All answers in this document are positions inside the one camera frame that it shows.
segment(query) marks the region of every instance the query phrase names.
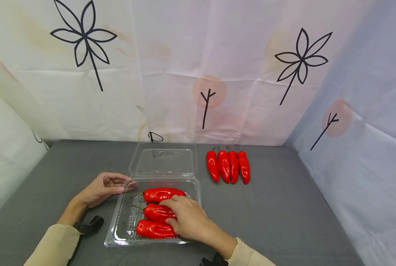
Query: gray table surface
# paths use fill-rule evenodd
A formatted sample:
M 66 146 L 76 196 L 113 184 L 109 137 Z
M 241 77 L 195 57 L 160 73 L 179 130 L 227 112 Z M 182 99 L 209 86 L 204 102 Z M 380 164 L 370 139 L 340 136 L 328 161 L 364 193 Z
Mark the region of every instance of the gray table surface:
M 63 140 L 50 149 L 0 210 L 0 265 L 22 265 L 69 200 L 100 172 L 127 173 L 137 143 Z M 362 266 L 312 177 L 288 147 L 243 146 L 251 182 L 214 184 L 198 145 L 202 204 L 208 216 L 277 266 Z M 84 236 L 71 266 L 198 266 L 215 251 L 201 243 L 107 248 L 117 197 L 89 210 L 105 219 Z

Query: white curtain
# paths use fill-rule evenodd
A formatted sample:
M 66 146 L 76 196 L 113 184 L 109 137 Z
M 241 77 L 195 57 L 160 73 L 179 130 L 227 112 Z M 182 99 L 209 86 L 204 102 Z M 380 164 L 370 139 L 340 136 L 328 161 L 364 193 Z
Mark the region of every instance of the white curtain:
M 282 145 L 372 2 L 0 0 L 0 90 L 47 140 Z
M 46 153 L 46 148 L 0 98 L 0 207 Z
M 364 263 L 396 266 L 396 1 L 378 1 L 339 58 L 287 142 Z

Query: red chili pepper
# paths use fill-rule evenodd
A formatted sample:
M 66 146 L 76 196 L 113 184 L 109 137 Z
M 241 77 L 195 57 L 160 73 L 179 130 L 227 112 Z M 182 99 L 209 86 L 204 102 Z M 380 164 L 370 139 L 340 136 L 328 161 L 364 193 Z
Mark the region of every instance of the red chili pepper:
M 152 221 L 165 223 L 166 219 L 174 218 L 177 219 L 173 210 L 169 207 L 161 206 L 159 204 L 150 203 L 144 209 L 145 218 L 151 219 Z
M 227 156 L 229 157 L 229 165 L 231 166 L 231 183 L 235 184 L 236 181 L 238 180 L 238 171 L 239 171 L 236 151 L 229 151 L 227 153 Z
M 173 195 L 186 196 L 186 194 L 177 188 L 148 188 L 144 191 L 145 202 L 162 202 L 171 199 Z
M 215 182 L 219 182 L 220 173 L 219 173 L 219 168 L 217 166 L 216 152 L 215 151 L 208 151 L 206 158 L 207 158 L 207 168 L 208 168 L 208 171 L 210 173 L 211 178 Z
M 229 184 L 229 178 L 231 177 L 231 169 L 229 168 L 229 159 L 226 151 L 219 151 L 217 153 L 217 162 L 219 165 L 220 175 L 223 181 Z
M 141 219 L 136 226 L 136 233 L 147 238 L 176 238 L 178 235 L 168 224 Z
M 238 163 L 241 171 L 242 182 L 248 184 L 250 182 L 250 165 L 245 151 L 238 152 Z

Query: clear plastic container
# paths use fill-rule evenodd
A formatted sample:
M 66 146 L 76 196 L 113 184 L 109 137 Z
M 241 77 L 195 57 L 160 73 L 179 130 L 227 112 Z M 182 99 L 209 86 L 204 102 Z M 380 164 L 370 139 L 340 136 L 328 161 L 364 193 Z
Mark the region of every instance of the clear plastic container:
M 138 143 L 129 172 L 132 181 L 119 196 L 105 246 L 147 244 L 183 244 L 182 238 L 150 239 L 136 234 L 136 225 L 144 218 L 146 207 L 141 193 L 147 188 L 172 187 L 201 205 L 201 186 L 197 174 L 196 146 L 190 143 Z

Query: long sleeve shirt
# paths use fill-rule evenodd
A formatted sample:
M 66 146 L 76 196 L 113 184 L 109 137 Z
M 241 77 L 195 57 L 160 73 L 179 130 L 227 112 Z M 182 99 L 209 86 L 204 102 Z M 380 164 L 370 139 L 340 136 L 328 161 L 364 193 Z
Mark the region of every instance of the long sleeve shirt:
M 52 225 L 24 266 L 66 266 L 74 254 L 80 235 L 72 226 Z M 227 260 L 229 266 L 275 266 L 239 238 L 237 242 L 232 257 Z

